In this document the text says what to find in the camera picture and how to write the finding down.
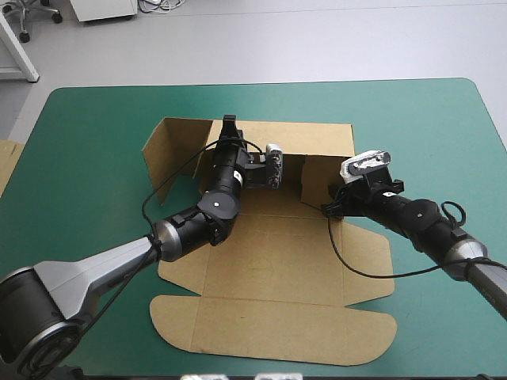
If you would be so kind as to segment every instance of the cardboard box lid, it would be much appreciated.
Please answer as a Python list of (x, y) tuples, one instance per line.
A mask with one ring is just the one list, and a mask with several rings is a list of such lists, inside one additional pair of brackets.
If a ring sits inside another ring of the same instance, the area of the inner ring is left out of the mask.
[(0, 196), (9, 182), (24, 147), (18, 142), (0, 140)]
[[(237, 125), (261, 147), (282, 147), (282, 186), (243, 191), (241, 214), (222, 245), (159, 265), (163, 279), (201, 297), (155, 298), (155, 328), (190, 352), (340, 365), (373, 360), (394, 339), (394, 318), (345, 306), (390, 295), (394, 281), (343, 268), (319, 210), (331, 201), (328, 187), (342, 183), (341, 162), (354, 154), (352, 126), (241, 120)], [(221, 120), (164, 119), (143, 148), (153, 185), (217, 139), (221, 126)], [(203, 187), (211, 155), (203, 153), (185, 171), (203, 177)], [(169, 189), (158, 194), (161, 201)], [(352, 265), (392, 273), (385, 237), (348, 223), (335, 222), (333, 228)], [(304, 345), (313, 349), (295, 349)]]

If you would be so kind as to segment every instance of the unfolded cardboard box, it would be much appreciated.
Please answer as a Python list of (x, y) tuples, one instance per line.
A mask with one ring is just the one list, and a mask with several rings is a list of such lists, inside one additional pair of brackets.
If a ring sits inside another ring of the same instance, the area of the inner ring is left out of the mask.
[[(354, 155), (349, 124), (241, 121), (245, 139), (284, 151), (279, 190), (247, 189), (231, 236), (173, 263), (159, 275), (200, 297), (160, 295), (151, 302), (158, 333), (173, 346), (217, 355), (357, 365), (382, 355), (395, 333), (385, 313), (346, 306), (394, 291), (391, 279), (368, 279), (344, 268), (319, 208), (340, 164)], [(143, 148), (154, 186), (206, 144), (221, 120), (164, 119)], [(205, 188), (212, 148), (185, 174)], [(163, 201), (170, 185), (158, 197)], [(391, 274), (385, 237), (333, 223), (338, 248), (354, 267)]]

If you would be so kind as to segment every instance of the cardboard flap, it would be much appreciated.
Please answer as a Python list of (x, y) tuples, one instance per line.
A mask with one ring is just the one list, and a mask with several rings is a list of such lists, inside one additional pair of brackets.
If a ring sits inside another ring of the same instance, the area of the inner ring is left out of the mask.
[[(269, 143), (275, 143), (280, 145), (284, 154), (354, 155), (350, 124), (237, 120), (236, 126), (243, 130), (245, 139), (256, 143), (261, 149)], [(216, 140), (221, 129), (222, 120), (213, 120), (207, 143)]]
[[(391, 247), (386, 237), (374, 234), (353, 224), (341, 224), (341, 254), (354, 268), (366, 273), (392, 275)], [(395, 291), (393, 279), (369, 279), (343, 268), (344, 306), (368, 301), (372, 298), (371, 289), (382, 296)]]
[(168, 343), (217, 355), (349, 366), (382, 355), (396, 333), (388, 314), (340, 306), (158, 296), (150, 310)]
[[(370, 272), (392, 273), (384, 237), (334, 223), (346, 260)], [(336, 258), (324, 218), (240, 215), (231, 236), (173, 263), (158, 274), (206, 297), (345, 306), (392, 294), (392, 279), (365, 279)]]
[[(143, 148), (153, 188), (157, 188), (171, 173), (183, 165), (208, 139), (211, 120), (165, 118), (153, 130)], [(193, 175), (198, 160), (187, 165), (181, 174)], [(164, 201), (173, 182), (170, 180), (158, 192), (160, 203)]]
[(9, 182), (24, 147), (23, 144), (14, 141), (0, 140), (0, 196)]

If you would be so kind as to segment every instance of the green table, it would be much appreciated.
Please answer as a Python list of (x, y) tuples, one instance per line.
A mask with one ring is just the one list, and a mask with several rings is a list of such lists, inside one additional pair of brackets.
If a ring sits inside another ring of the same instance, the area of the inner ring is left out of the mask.
[[(507, 262), (507, 156), (481, 97), (465, 79), (58, 89), (48, 99), (0, 198), (0, 276), (41, 260), (77, 260), (147, 232), (140, 204), (151, 190), (140, 153), (164, 116), (352, 123), (356, 151), (391, 152), (406, 196), (465, 206), (466, 228)], [(157, 218), (198, 197), (180, 180)], [(396, 272), (432, 263), (386, 234)], [(396, 282), (388, 298), (355, 306), (393, 315), (389, 350), (358, 367), (198, 355), (172, 348), (148, 311), (160, 294), (185, 291), (139, 274), (67, 360), (88, 374), (472, 375), (507, 373), (507, 324), (468, 284), (443, 272)]]

